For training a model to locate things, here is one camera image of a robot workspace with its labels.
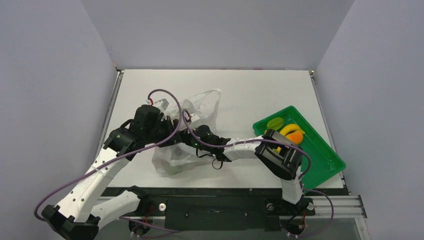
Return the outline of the white plastic bag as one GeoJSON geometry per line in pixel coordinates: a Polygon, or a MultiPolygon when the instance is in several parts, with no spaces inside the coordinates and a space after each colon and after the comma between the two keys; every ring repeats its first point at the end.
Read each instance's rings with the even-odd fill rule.
{"type": "MultiPolygon", "coordinates": [[[[207,90],[188,97],[180,102],[181,108],[194,114],[195,120],[191,124],[194,129],[201,125],[207,125],[212,131],[216,130],[216,119],[222,91],[218,88],[207,90]]],[[[211,163],[210,156],[199,158],[196,150],[184,143],[172,146],[157,147],[154,149],[152,164],[158,174],[169,177],[179,172],[188,171],[196,166],[211,163]]]]}

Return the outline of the green fake starfruit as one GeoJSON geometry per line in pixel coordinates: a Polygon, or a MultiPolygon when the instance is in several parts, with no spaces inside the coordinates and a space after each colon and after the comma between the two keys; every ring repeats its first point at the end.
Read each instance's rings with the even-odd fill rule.
{"type": "Polygon", "coordinates": [[[284,126],[285,120],[282,117],[270,119],[266,124],[267,130],[279,131],[284,126]]]}

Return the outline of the long yellow fake banana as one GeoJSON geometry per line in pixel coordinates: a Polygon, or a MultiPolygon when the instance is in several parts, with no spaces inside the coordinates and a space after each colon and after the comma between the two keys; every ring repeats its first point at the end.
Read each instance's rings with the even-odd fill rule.
{"type": "Polygon", "coordinates": [[[296,134],[296,135],[304,135],[305,134],[305,132],[302,130],[302,128],[295,123],[291,123],[291,124],[284,126],[279,131],[279,133],[283,136],[287,136],[287,135],[290,135],[290,134],[296,134]]]}

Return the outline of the orange yellow fake mango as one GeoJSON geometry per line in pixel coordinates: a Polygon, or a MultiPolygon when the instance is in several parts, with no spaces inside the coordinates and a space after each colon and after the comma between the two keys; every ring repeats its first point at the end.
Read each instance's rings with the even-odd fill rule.
{"type": "Polygon", "coordinates": [[[285,137],[294,144],[299,145],[304,140],[304,134],[302,130],[296,130],[288,133],[285,137]]]}

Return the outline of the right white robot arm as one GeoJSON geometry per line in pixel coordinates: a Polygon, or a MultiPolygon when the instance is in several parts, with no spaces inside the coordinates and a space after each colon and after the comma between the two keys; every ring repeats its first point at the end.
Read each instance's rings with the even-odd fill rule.
{"type": "Polygon", "coordinates": [[[179,131],[177,135],[181,149],[198,158],[211,157],[221,163],[260,160],[281,181],[283,209],[294,214],[302,207],[303,150],[279,132],[267,130],[254,138],[236,140],[219,137],[207,125],[200,125],[192,131],[179,131]]]}

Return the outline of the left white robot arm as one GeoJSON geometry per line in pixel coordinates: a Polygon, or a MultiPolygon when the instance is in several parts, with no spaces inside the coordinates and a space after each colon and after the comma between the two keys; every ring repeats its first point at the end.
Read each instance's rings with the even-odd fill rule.
{"type": "Polygon", "coordinates": [[[140,106],[132,119],[110,132],[90,170],[73,189],[57,204],[44,207],[41,216],[57,234],[65,240],[93,240],[101,228],[119,217],[149,210],[148,194],[137,186],[101,204],[97,200],[136,151],[170,140],[175,124],[165,114],[166,108],[166,103],[159,102],[140,106]]]}

